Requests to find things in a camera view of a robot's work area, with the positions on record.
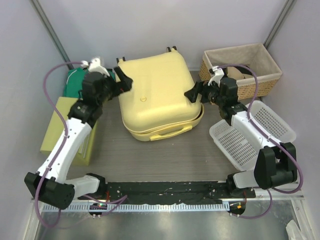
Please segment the white plastic mesh basket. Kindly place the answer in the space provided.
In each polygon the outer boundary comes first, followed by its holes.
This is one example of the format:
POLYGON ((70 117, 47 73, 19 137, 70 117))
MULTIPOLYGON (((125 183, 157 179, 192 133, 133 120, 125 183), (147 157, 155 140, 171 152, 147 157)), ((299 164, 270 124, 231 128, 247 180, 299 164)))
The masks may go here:
MULTIPOLYGON (((253 102, 250 118, 278 143, 292 143, 296 140, 294 130, 259 100, 253 102)), ((272 147, 273 144, 248 121, 246 112, 236 117, 234 123, 235 126, 231 126, 225 120, 221 120, 210 127, 209 134, 237 170, 241 172, 253 170, 259 150, 265 146, 272 147)))

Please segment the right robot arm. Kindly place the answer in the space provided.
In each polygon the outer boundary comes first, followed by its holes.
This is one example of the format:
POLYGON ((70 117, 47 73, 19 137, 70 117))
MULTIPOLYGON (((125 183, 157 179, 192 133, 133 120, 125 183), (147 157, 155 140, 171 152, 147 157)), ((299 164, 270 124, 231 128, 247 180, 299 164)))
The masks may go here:
POLYGON ((238 85, 233 78, 224 77, 215 81, 196 82, 194 87, 184 93, 191 103, 201 95, 202 103, 214 103, 228 131, 214 138, 215 144, 224 155, 235 163, 236 156, 255 162, 254 168, 242 169, 227 177, 226 193, 233 198, 243 193, 244 188, 254 187, 263 190, 295 182, 299 178, 296 161, 296 148, 291 142, 274 138, 250 114, 250 106, 238 101, 238 85))

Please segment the yellow hard-shell suitcase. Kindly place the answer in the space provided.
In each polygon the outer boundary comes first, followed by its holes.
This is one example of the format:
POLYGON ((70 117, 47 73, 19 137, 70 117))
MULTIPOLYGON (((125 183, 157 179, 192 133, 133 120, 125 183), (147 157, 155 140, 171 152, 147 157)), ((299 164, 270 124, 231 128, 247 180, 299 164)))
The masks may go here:
POLYGON ((133 80, 132 89, 118 99, 123 125, 135 139, 164 140, 199 124, 204 106, 184 95, 195 82, 176 46, 159 55, 122 58, 117 65, 133 80))

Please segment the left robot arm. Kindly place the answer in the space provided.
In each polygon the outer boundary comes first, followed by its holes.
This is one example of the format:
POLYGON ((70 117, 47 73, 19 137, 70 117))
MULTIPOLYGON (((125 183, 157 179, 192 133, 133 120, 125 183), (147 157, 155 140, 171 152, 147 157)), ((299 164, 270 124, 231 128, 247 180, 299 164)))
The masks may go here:
POLYGON ((67 179, 71 163, 85 138, 103 113, 103 104, 132 89, 133 80, 117 66, 119 78, 89 70, 82 81, 82 90, 64 119, 64 129, 55 147, 36 173, 28 172, 24 182, 35 202, 41 201, 60 210, 73 199, 88 195, 100 200, 107 192, 106 179, 94 173, 67 179))

